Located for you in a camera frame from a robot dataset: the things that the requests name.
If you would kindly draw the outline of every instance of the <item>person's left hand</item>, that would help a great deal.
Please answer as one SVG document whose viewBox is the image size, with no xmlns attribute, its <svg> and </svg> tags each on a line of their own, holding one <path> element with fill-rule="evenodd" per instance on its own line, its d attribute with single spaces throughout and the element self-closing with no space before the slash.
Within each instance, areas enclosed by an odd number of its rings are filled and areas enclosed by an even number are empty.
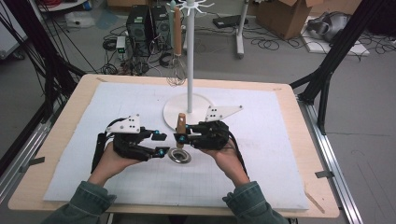
<svg viewBox="0 0 396 224">
<path fill-rule="evenodd" d="M 113 148 L 113 142 L 107 144 L 99 164 L 91 174 L 88 182 L 104 186 L 109 178 L 119 174 L 126 167 L 139 163 L 138 160 L 126 159 L 119 156 Z"/>
</svg>

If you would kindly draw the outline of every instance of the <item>wooden handle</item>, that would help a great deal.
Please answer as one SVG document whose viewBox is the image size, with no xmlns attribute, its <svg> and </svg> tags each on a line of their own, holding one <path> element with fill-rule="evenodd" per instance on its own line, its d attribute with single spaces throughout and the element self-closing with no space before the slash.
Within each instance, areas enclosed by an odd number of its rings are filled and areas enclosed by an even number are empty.
<svg viewBox="0 0 396 224">
<path fill-rule="evenodd" d="M 181 22 L 180 22 L 180 9 L 178 7 L 174 8 L 175 18 L 174 18 L 174 53 L 177 56 L 181 55 Z"/>
<path fill-rule="evenodd" d="M 186 132 L 186 115 L 183 113 L 178 114 L 176 132 L 177 133 Z M 177 143 L 176 146 L 177 148 L 183 148 L 184 144 Z"/>
</svg>

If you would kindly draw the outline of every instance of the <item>metal ring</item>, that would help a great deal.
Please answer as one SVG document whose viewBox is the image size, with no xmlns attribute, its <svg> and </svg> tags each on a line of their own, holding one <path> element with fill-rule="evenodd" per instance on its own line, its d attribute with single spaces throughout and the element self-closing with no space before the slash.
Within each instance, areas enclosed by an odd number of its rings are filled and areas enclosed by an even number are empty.
<svg viewBox="0 0 396 224">
<path fill-rule="evenodd" d="M 177 163 L 189 163 L 191 161 L 191 155 L 186 150 L 181 148 L 173 147 L 168 151 L 169 158 Z"/>
</svg>

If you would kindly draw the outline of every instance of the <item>whisk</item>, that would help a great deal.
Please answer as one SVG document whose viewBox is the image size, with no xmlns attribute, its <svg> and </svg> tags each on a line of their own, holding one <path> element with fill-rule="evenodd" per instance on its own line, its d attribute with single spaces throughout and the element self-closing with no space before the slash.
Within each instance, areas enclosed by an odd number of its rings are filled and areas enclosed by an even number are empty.
<svg viewBox="0 0 396 224">
<path fill-rule="evenodd" d="M 180 9 L 174 8 L 174 52 L 169 68 L 171 69 L 167 81 L 171 86 L 180 86 L 186 80 L 186 65 L 181 58 L 181 22 L 180 22 Z"/>
</svg>

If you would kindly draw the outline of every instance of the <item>person's hand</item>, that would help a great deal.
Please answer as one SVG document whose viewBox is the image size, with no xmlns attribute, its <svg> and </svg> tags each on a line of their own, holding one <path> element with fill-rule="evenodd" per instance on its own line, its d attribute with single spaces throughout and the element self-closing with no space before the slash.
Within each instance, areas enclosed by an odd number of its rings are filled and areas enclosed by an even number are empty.
<svg viewBox="0 0 396 224">
<path fill-rule="evenodd" d="M 88 182 L 104 186 L 109 178 L 119 174 L 126 167 L 139 163 L 138 160 L 126 159 L 119 156 L 113 148 L 113 142 L 107 144 L 99 164 L 91 174 Z"/>
<path fill-rule="evenodd" d="M 201 151 L 215 159 L 220 170 L 233 181 L 236 187 L 250 182 L 241 162 L 236 156 L 233 141 L 229 140 L 222 150 L 202 149 Z"/>
</svg>

